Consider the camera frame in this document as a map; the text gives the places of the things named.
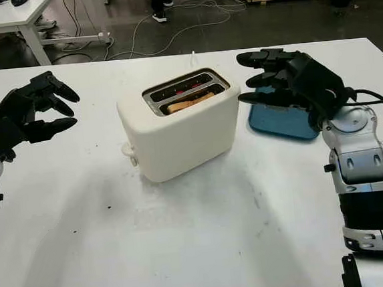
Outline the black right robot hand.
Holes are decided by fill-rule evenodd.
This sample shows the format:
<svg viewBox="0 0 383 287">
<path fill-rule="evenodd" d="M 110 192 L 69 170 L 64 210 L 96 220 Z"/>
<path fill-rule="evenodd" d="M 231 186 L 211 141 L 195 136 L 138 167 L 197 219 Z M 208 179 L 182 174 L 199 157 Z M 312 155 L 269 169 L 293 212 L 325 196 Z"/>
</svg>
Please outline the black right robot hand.
<svg viewBox="0 0 383 287">
<path fill-rule="evenodd" d="M 315 64 L 312 57 L 298 50 L 264 48 L 238 54 L 236 58 L 241 66 L 263 70 L 246 81 L 246 86 L 255 90 L 240 94 L 240 102 L 272 109 L 300 109 L 306 113 L 311 130 L 321 130 L 320 93 L 324 89 L 308 73 Z"/>
</svg>

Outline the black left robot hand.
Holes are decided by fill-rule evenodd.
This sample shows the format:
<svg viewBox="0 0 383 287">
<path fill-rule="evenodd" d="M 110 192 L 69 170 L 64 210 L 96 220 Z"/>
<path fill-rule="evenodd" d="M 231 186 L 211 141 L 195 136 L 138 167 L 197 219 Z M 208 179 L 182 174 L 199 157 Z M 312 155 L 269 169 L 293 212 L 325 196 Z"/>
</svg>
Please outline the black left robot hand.
<svg viewBox="0 0 383 287">
<path fill-rule="evenodd" d="M 77 119 L 65 101 L 79 102 L 80 97 L 52 72 L 44 72 L 30 79 L 26 86 L 13 89 L 0 102 L 0 147 L 12 149 L 23 141 L 50 140 L 71 128 Z M 37 112 L 52 109 L 63 117 L 52 122 L 35 118 Z"/>
</svg>

